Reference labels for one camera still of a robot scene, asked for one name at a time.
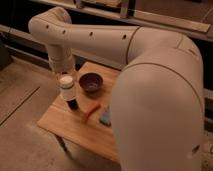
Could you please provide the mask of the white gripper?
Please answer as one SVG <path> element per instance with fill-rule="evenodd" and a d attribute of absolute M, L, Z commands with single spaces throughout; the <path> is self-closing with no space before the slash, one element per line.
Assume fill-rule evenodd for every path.
<path fill-rule="evenodd" d="M 49 65 L 55 73 L 72 71 L 74 64 L 73 55 L 49 55 Z"/>

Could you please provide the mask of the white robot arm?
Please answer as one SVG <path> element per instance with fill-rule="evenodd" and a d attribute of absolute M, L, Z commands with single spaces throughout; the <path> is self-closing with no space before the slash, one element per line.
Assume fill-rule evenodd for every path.
<path fill-rule="evenodd" d="M 202 56 L 187 36 L 141 26 L 76 25 L 54 7 L 32 17 L 55 73 L 82 52 L 123 66 L 110 114 L 122 171 L 201 171 L 204 133 Z"/>

